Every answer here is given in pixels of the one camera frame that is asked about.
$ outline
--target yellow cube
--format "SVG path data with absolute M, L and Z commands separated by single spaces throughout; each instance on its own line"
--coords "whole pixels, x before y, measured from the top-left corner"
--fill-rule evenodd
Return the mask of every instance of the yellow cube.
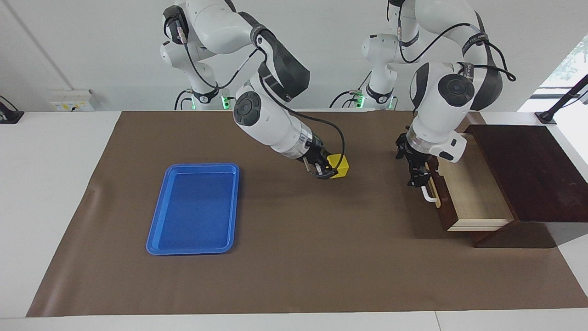
M 327 156 L 327 160 L 329 161 L 329 164 L 331 164 L 331 167 L 333 167 L 333 168 L 337 165 L 337 163 L 339 163 L 340 159 L 341 159 L 341 154 L 333 154 L 333 155 Z M 338 174 L 331 177 L 331 179 L 345 177 L 345 176 L 347 176 L 348 171 L 349 171 L 349 163 L 347 162 L 347 157 L 343 156 L 343 160 L 341 161 L 339 168 L 337 168 Z

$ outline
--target white robotic arm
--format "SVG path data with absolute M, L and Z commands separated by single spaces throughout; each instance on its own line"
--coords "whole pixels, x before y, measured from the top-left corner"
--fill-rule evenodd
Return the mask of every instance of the white robotic arm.
M 506 72 L 506 64 L 504 69 L 496 67 L 491 52 L 495 47 L 482 19 L 465 0 L 389 0 L 389 9 L 397 35 L 372 35 L 363 44 L 373 67 L 372 79 L 364 88 L 367 107 L 383 108 L 391 97 L 396 77 L 390 74 L 390 64 L 416 63 L 430 48 L 420 40 L 421 28 L 438 35 L 437 39 L 454 41 L 464 57 L 458 63 L 425 63 L 411 83 L 410 97 L 419 113 L 408 133 L 396 142 L 397 158 L 409 161 L 409 186 L 421 187 L 430 178 L 425 162 L 431 155 L 460 160 L 466 140 L 454 130 L 468 111 L 482 110 L 498 99 L 503 86 L 500 71 L 509 80 L 514 76 Z
M 315 177 L 329 179 L 345 175 L 338 170 L 346 162 L 344 156 L 331 155 L 312 130 L 283 106 L 308 88 L 310 72 L 270 30 L 251 15 L 237 13 L 230 0 L 189 0 L 185 6 L 166 9 L 164 16 L 165 27 L 176 27 L 168 28 L 167 32 L 176 46 L 185 49 L 189 64 L 186 65 L 184 58 L 177 60 L 178 64 L 172 61 L 172 65 L 188 74 L 193 89 L 202 91 L 199 93 L 214 93 L 219 87 L 215 86 L 212 69 L 194 63 L 193 59 L 233 53 L 251 44 L 261 51 L 265 60 L 258 73 L 236 94 L 233 117 L 237 125 L 285 157 L 304 162 Z M 163 46 L 167 55 L 172 55 L 170 45 Z M 202 74 L 201 68 L 208 70 L 209 75 Z M 310 165 L 316 167 L 316 174 L 311 172 Z

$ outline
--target drawer handle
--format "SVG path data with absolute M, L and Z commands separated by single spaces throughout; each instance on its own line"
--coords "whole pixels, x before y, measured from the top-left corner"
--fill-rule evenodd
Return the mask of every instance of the drawer handle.
M 427 202 L 437 203 L 439 201 L 439 199 L 433 198 L 429 195 L 429 192 L 427 192 L 426 186 L 421 186 L 420 189 L 423 190 L 423 197 L 425 197 L 425 200 L 427 200 Z

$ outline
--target wall outlet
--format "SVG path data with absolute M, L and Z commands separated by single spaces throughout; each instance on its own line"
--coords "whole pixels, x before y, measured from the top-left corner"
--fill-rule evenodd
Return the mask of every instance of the wall outlet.
M 90 90 L 54 90 L 51 106 L 54 111 L 95 111 L 98 100 Z

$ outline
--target metal stand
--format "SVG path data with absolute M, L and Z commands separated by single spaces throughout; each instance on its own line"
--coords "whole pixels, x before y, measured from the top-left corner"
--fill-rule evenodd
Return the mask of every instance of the metal stand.
M 586 85 L 588 85 L 588 75 L 584 76 L 576 86 L 572 87 L 572 89 L 564 95 L 550 110 L 544 112 L 536 112 L 535 116 L 539 119 L 539 121 L 543 124 L 557 124 L 553 120 L 553 116 L 557 113 L 558 110 L 562 109 L 573 97 L 576 96 Z

